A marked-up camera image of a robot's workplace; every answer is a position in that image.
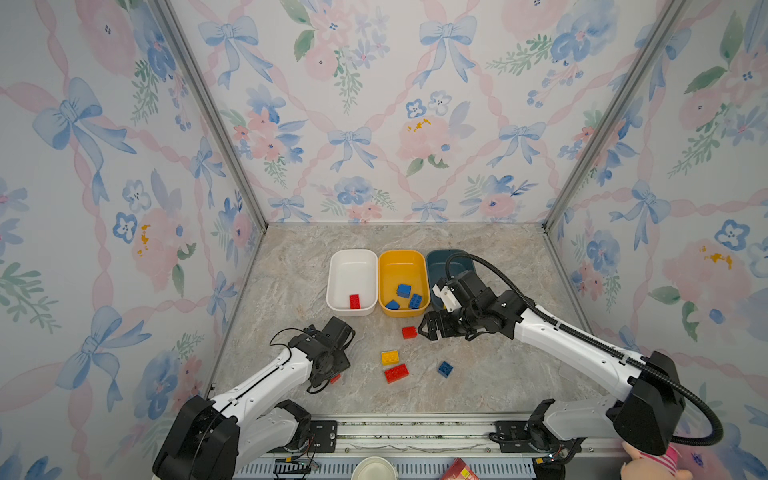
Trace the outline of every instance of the red package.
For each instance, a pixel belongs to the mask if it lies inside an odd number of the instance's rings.
[[[464,460],[457,458],[440,480],[480,480],[480,477],[475,475]]]

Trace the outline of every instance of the stuffed toy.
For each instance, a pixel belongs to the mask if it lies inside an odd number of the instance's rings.
[[[621,480],[692,480],[694,474],[677,469],[677,450],[672,445],[660,457],[648,455],[622,442],[632,461],[621,467]]]

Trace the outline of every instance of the wall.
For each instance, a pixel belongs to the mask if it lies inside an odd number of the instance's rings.
[[[141,0],[0,11],[0,478],[149,478],[256,229]]]
[[[543,220],[665,2],[171,3],[268,221],[365,223]]]
[[[722,419],[719,445],[681,448],[697,480],[768,478],[767,15],[691,2],[552,231],[594,331],[671,355]]]

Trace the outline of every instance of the yellow bin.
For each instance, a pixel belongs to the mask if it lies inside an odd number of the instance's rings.
[[[402,298],[397,295],[397,286],[405,283],[411,286],[411,296]],[[421,306],[416,310],[408,308],[413,294],[422,296]],[[391,310],[386,304],[395,300],[399,310]],[[427,263],[424,256],[416,250],[390,250],[379,256],[379,305],[389,316],[420,316],[429,306],[429,281]]]

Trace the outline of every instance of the plastic bin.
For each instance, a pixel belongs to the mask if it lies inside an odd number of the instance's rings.
[[[440,249],[427,253],[427,277],[429,278],[429,292],[438,280],[445,277],[445,261],[454,253],[466,253],[459,249]],[[459,257],[451,262],[451,275],[456,276],[466,270],[475,271],[475,262],[469,258]],[[432,305],[436,310],[442,309],[442,300],[436,295],[432,295]]]
[[[397,286],[406,283],[411,286],[411,298],[413,294],[422,296],[421,306],[417,309],[408,308],[410,298],[397,296]],[[427,265],[424,256],[415,250],[390,250],[379,257],[379,304],[384,313],[389,316],[419,316],[429,306],[432,298],[429,292],[429,280],[427,278]],[[395,300],[399,310],[391,310],[386,307],[390,300]]]
[[[360,308],[349,296],[360,295]],[[365,316],[379,299],[379,259],[371,250],[339,250],[331,257],[326,303],[336,316]]]

